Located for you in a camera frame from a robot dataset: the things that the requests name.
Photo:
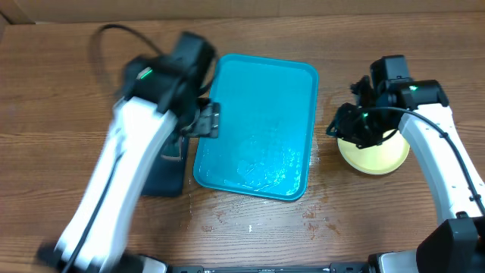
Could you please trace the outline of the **yellow-rimmed plate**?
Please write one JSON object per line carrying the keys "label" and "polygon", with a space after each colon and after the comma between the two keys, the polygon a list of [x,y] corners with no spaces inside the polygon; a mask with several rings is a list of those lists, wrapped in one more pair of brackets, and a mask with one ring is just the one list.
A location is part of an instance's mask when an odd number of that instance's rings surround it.
{"label": "yellow-rimmed plate", "polygon": [[354,143],[338,139],[342,157],[356,170],[372,175],[395,171],[406,160],[410,146],[399,131],[379,146],[359,149]]}

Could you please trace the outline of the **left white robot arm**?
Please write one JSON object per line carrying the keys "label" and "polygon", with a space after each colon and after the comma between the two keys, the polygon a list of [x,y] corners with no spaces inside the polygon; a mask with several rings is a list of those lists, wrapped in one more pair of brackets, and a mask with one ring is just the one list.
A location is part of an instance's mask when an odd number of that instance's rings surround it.
{"label": "left white robot arm", "polygon": [[211,53],[138,57],[125,67],[122,97],[113,107],[105,144],[80,205],[55,244],[36,257],[59,272],[114,272],[146,262],[125,253],[136,204],[154,162],[177,137],[217,135],[217,104],[202,98]]}

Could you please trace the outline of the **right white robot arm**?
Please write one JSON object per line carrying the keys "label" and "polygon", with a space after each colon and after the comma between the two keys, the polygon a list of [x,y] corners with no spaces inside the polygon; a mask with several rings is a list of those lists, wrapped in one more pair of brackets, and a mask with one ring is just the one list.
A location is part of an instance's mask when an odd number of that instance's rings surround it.
{"label": "right white robot arm", "polygon": [[340,106],[327,135],[359,149],[380,145],[398,131],[410,145],[430,188],[438,226],[417,249],[381,253],[372,272],[482,272],[484,182],[455,129],[449,100],[435,80],[366,77],[351,86],[358,103]]}

